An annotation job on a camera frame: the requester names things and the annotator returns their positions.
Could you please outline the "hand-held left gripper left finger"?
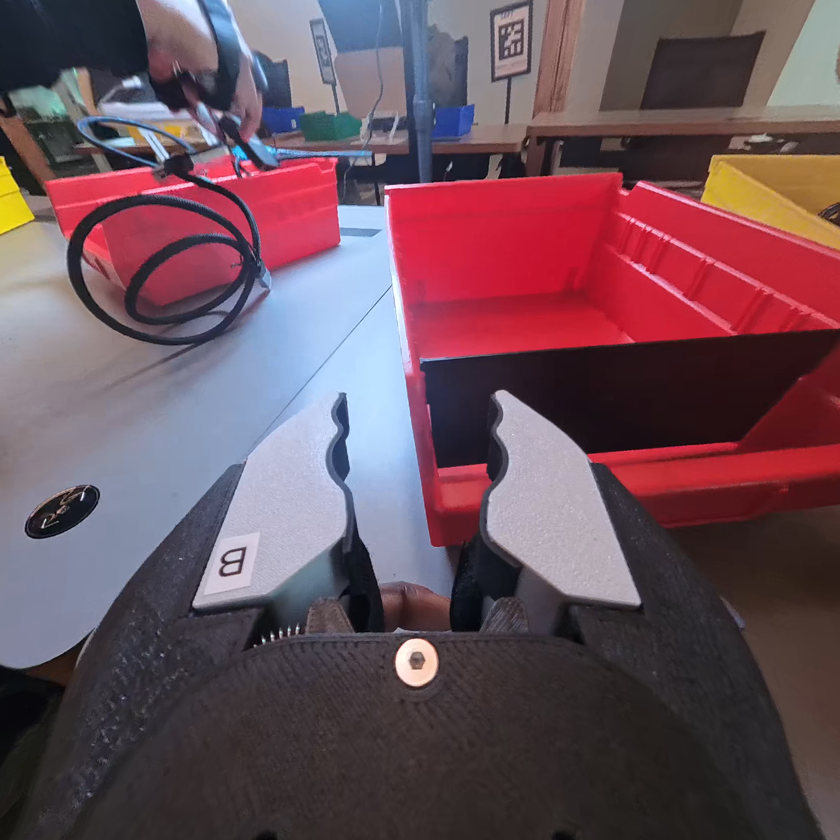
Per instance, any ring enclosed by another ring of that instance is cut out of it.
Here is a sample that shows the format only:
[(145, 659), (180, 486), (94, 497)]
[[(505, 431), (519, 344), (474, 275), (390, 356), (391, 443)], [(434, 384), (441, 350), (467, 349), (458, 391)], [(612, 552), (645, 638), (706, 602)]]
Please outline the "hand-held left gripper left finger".
[(330, 392), (270, 433), (247, 457), (192, 609), (251, 606), (305, 613), (350, 588), (354, 504), (347, 397)]

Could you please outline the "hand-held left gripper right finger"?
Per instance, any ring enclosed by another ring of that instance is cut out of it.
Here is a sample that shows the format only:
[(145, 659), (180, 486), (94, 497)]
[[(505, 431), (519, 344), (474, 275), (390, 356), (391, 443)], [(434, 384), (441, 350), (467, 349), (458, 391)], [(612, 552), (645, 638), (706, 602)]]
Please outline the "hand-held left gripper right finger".
[(479, 509), (487, 597), (528, 611), (642, 605), (591, 461), (564, 431), (508, 391), (490, 399), (490, 486)]

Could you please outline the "red plastic bin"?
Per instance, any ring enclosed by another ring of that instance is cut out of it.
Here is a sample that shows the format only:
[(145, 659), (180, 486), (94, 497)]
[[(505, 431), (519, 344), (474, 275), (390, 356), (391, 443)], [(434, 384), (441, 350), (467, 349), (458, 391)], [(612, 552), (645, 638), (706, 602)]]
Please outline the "red plastic bin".
[[(430, 541), (487, 462), (437, 466), (422, 360), (838, 330), (838, 251), (619, 175), (392, 186), (395, 311)], [(838, 345), (735, 443), (591, 454), (667, 528), (835, 506)]]
[[(261, 255), (268, 270), (316, 255), (340, 243), (335, 161), (287, 162), (269, 172), (251, 163), (235, 174), (222, 157), (196, 168), (197, 175), (236, 194), (248, 206), (259, 230)], [(61, 233), (70, 238), (79, 222), (102, 204), (137, 195), (180, 197), (205, 204), (235, 225), (246, 238), (249, 226), (236, 205), (195, 184), (152, 169), (56, 179), (45, 189)], [(159, 206), (132, 207), (93, 228), (83, 249), (92, 270), (124, 289), (141, 264), (164, 246), (188, 235), (220, 234), (220, 224), (194, 213)], [(236, 275), (241, 258), (222, 245), (201, 245), (169, 259), (140, 292), (140, 301), (163, 308), (220, 290)]]

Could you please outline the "yellow plastic bin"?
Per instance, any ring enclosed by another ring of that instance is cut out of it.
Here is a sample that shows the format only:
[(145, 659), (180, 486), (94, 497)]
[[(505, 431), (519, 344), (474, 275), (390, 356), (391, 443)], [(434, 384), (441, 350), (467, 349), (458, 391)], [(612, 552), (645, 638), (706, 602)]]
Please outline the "yellow plastic bin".
[(20, 228), (35, 220), (18, 184), (1, 157), (0, 235)]
[(837, 154), (715, 155), (701, 201), (839, 249)]

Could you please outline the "person's left hand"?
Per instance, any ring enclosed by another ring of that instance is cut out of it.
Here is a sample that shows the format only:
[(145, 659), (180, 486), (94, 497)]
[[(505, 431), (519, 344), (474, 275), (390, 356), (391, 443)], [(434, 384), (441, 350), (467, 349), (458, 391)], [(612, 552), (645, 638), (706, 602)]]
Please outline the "person's left hand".
[(380, 587), (385, 632), (448, 632), (450, 600), (415, 583), (392, 582)]

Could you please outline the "green plastic bin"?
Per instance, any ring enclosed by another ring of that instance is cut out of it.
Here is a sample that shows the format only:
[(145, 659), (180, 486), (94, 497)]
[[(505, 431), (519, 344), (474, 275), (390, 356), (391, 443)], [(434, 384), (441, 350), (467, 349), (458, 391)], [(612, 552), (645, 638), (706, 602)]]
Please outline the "green plastic bin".
[(357, 140), (362, 129), (362, 120), (349, 112), (304, 112), (297, 122), (303, 139), (310, 143)]

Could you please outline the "square marker sign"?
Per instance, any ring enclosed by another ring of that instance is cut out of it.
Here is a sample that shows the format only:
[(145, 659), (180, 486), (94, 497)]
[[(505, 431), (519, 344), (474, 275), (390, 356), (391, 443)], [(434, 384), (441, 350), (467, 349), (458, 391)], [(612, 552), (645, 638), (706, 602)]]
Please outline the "square marker sign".
[(319, 17), (311, 19), (309, 26), (322, 83), (334, 88), (337, 85), (337, 78), (333, 66), (327, 25), (324, 19)]
[(519, 1), (490, 11), (490, 78), (492, 82), (530, 74), (532, 21), (532, 1)]

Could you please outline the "black bin divider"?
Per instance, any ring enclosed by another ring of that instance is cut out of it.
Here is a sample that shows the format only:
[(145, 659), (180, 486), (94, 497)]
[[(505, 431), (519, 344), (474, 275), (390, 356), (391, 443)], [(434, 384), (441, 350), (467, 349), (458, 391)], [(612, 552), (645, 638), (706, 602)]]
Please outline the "black bin divider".
[(499, 391), (588, 455), (740, 441), (838, 345), (838, 330), (421, 360), (439, 468), (485, 464)]

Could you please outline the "cardboard box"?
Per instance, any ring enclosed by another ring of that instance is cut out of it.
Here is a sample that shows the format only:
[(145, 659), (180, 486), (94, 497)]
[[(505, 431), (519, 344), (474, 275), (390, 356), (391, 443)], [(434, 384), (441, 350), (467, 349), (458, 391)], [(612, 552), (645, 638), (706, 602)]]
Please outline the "cardboard box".
[(407, 115), (404, 50), (401, 46), (338, 53), (333, 60), (346, 110), (356, 119), (371, 111)]

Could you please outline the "black metal pole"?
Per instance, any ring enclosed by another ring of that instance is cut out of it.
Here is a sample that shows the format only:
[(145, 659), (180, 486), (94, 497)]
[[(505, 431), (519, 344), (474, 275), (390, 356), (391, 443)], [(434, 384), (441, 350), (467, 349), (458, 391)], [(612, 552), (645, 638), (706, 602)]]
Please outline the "black metal pole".
[(433, 180), (433, 100), (429, 84), (428, 1), (397, 2), (401, 15), (408, 153), (417, 183)]

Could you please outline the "round black desk button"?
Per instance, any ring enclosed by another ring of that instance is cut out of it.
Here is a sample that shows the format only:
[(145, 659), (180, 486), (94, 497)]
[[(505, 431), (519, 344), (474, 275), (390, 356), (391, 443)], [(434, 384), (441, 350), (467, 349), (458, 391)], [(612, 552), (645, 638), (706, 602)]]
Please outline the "round black desk button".
[(85, 484), (66, 488), (42, 501), (26, 519), (30, 539), (50, 539), (77, 527), (96, 509), (100, 490)]

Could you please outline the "long wooden desk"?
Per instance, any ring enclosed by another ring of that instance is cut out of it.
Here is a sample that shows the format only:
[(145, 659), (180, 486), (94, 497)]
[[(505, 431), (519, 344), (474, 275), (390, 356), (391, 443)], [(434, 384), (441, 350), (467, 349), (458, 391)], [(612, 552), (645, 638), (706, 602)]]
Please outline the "long wooden desk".
[(839, 132), (839, 107), (642, 109), (541, 112), (527, 127), (527, 176), (547, 176), (554, 145), (566, 139), (630, 137), (788, 137)]
[[(523, 124), (478, 124), (458, 138), (433, 140), (433, 154), (513, 154), (522, 151), (526, 137), (527, 126)], [(270, 148), (330, 153), (360, 151), (364, 147), (362, 139), (309, 142), (300, 132), (280, 133), (265, 143)], [(397, 131), (393, 138), (374, 133), (365, 149), (371, 154), (408, 154), (407, 131)]]

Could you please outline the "dark framed wall panel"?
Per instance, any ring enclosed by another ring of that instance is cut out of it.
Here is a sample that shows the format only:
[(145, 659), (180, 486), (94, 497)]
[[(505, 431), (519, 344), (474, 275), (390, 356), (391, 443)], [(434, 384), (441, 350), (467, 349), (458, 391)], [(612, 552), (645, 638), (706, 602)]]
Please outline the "dark framed wall panel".
[(765, 33), (661, 38), (642, 110), (735, 109), (746, 98)]

